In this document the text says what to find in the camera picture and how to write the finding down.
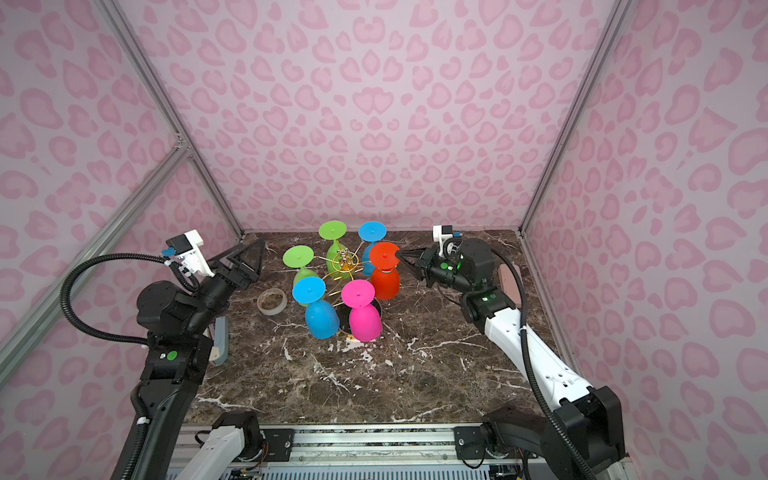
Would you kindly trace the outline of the red wine glass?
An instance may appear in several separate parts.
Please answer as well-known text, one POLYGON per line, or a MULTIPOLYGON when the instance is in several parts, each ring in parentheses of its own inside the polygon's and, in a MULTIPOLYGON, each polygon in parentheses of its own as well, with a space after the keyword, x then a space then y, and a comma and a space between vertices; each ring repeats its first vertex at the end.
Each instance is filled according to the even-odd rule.
POLYGON ((397 267, 400 259, 397 257, 399 247, 391 242, 379 242, 370 251, 370 263, 374 271, 370 277, 370 283, 375 290, 375 298, 378 300, 391 300, 400 291, 400 274, 397 267))

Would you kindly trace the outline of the magenta wine glass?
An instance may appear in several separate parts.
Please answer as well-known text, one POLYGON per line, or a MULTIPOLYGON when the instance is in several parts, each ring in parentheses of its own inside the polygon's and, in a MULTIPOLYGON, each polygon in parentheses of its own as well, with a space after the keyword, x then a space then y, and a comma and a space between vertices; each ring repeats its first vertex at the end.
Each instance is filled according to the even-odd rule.
POLYGON ((377 339, 382 331, 382 322, 380 312, 373 305, 374 286, 367 280, 352 280, 343 287, 341 299, 350 308, 351 334, 360 342, 377 339))

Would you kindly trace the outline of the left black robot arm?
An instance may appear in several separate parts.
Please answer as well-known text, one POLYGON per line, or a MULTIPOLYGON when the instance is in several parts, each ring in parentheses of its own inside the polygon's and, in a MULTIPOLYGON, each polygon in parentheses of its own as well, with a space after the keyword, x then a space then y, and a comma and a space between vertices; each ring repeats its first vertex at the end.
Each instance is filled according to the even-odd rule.
POLYGON ((203 383, 213 340, 208 327, 230 298, 262 275, 266 241, 240 243, 212 258, 212 274, 189 288, 170 281, 145 287, 137 322, 147 330, 143 371, 130 393, 135 415, 113 479, 162 479, 184 418, 203 383))

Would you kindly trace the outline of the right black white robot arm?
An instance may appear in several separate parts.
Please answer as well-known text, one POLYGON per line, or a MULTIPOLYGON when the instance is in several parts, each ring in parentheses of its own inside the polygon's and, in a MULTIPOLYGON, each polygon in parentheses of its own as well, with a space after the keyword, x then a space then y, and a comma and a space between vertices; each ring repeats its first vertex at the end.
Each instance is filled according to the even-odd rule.
POLYGON ((534 331, 525 296, 512 300, 497 275, 511 261, 479 239, 449 255, 432 245, 399 250, 401 265, 427 286, 460 293, 464 319, 525 375, 540 415, 499 408, 484 416, 482 444, 493 455, 512 452, 544 459, 559 479, 594 479, 627 455, 621 402, 609 387, 594 387, 534 331))

